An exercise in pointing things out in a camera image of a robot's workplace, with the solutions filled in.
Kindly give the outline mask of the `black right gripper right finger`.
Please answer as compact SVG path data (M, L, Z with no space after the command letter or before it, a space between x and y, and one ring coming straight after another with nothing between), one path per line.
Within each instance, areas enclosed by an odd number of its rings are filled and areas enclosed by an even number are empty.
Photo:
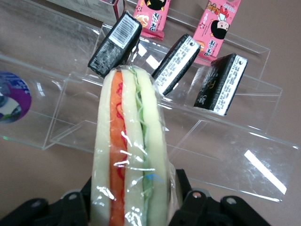
M224 196L218 202L206 189L192 188L183 169L175 170L179 209L170 226L269 226L244 199Z

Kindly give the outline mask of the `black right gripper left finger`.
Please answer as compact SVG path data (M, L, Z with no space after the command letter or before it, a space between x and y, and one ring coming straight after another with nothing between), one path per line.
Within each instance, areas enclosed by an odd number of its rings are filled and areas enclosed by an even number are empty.
M30 199L0 220L2 226L88 226L91 179L79 191L65 194L50 204L44 198Z

